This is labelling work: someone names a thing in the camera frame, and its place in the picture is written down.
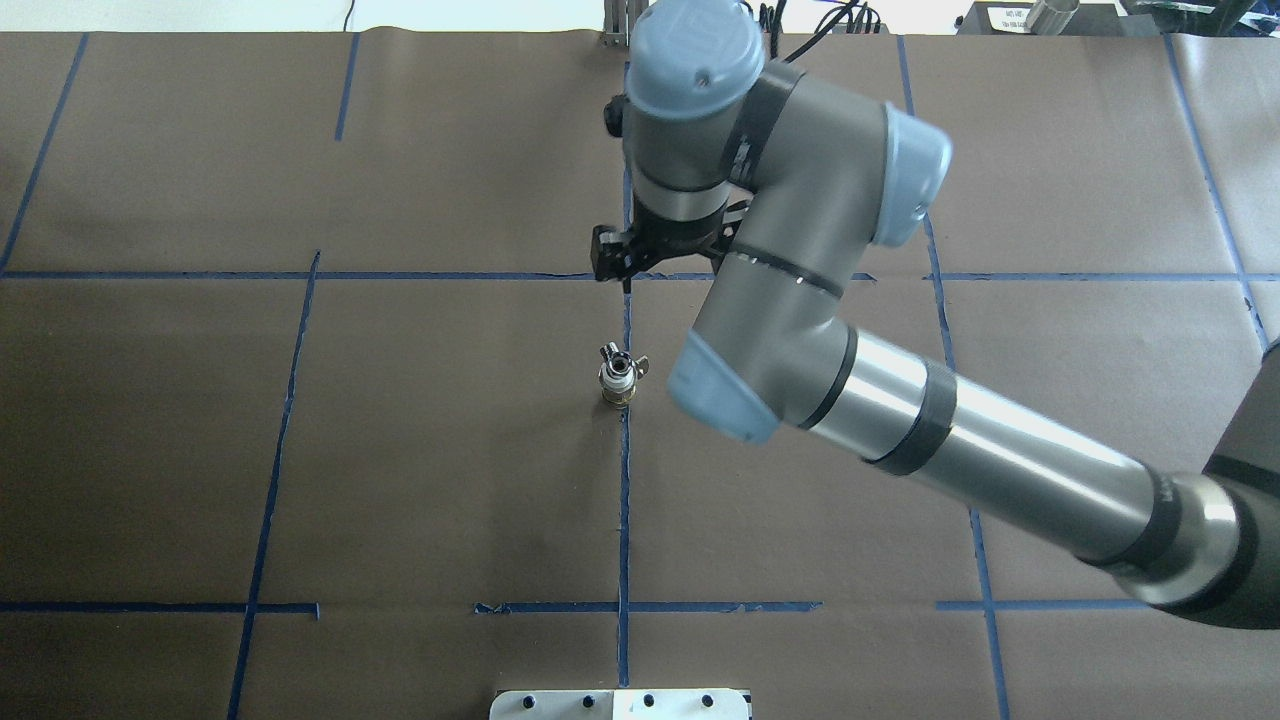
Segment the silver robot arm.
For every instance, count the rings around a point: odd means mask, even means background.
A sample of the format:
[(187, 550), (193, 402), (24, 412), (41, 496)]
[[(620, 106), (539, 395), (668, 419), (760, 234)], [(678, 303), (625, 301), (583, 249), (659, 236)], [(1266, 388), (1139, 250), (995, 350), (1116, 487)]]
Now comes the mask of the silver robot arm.
[(870, 249), (923, 225), (954, 146), (937, 126), (774, 58), (740, 1), (657, 1), (634, 23), (618, 138), (634, 218), (591, 272), (704, 258), (710, 287), (666, 382), (745, 445), (812, 433), (1052, 544), (1188, 621), (1277, 629), (1277, 345), (1204, 465), (1169, 471), (855, 323)]

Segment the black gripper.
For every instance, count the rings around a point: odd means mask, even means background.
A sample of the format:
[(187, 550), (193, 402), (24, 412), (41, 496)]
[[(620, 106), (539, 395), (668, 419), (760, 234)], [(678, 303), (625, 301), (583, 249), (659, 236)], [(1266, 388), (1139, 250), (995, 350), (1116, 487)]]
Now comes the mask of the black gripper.
[(739, 200), (708, 217), (680, 222), (636, 202), (630, 229), (617, 225), (591, 228), (593, 279), (626, 284), (639, 272), (649, 272), (666, 260), (686, 256), (707, 259), (712, 272), (718, 273), (750, 206), (750, 200)]

